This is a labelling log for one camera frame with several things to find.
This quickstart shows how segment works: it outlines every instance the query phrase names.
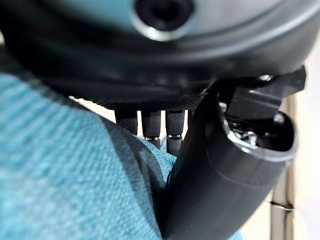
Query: black plastic housing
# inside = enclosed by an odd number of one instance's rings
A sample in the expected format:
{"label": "black plastic housing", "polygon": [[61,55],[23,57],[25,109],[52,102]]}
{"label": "black plastic housing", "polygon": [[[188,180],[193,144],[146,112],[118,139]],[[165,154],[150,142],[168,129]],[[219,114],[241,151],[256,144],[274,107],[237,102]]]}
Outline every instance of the black plastic housing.
{"label": "black plastic housing", "polygon": [[[195,16],[202,15],[198,3]],[[154,101],[165,104],[151,111],[194,110],[186,106],[205,96],[217,80],[292,73],[303,65],[320,25],[318,0],[283,0],[236,27],[210,31],[210,21],[198,22],[208,32],[157,42],[137,31],[80,21],[52,5],[2,0],[6,46],[57,91],[115,110],[122,103],[145,110],[145,103]],[[169,101],[183,104],[168,108]]]}

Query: black bracket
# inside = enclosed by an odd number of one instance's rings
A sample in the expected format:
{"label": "black bracket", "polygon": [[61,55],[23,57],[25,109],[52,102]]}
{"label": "black bracket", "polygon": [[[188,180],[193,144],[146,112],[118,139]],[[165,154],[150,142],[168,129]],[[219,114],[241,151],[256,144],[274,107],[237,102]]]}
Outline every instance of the black bracket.
{"label": "black bracket", "polygon": [[305,88],[306,76],[303,66],[289,74],[260,76],[258,80],[262,86],[237,86],[225,115],[241,120],[273,119],[284,98]]}

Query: teal fabric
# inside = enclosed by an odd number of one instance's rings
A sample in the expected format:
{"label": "teal fabric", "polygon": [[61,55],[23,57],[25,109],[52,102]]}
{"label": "teal fabric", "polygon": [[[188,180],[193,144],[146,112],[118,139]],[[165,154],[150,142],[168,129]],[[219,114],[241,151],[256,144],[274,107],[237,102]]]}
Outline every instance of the teal fabric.
{"label": "teal fabric", "polygon": [[161,238],[155,213],[175,157],[50,90],[3,49],[0,129],[1,240]]}

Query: black tube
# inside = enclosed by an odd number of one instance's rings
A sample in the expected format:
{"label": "black tube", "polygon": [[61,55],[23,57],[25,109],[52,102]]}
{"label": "black tube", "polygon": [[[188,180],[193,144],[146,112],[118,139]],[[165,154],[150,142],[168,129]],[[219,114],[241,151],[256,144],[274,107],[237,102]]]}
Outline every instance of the black tube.
{"label": "black tube", "polygon": [[281,115],[274,149],[265,149],[236,137],[217,99],[201,103],[168,179],[164,239],[226,240],[246,222],[296,153]]}

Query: teal knit fabric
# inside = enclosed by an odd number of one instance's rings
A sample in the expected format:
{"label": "teal knit fabric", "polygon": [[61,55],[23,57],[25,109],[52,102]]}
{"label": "teal knit fabric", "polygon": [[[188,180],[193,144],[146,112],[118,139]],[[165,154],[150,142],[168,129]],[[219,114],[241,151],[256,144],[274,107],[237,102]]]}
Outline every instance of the teal knit fabric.
{"label": "teal knit fabric", "polygon": [[155,209],[175,157],[55,93],[4,49],[0,129],[1,240],[161,239]]}

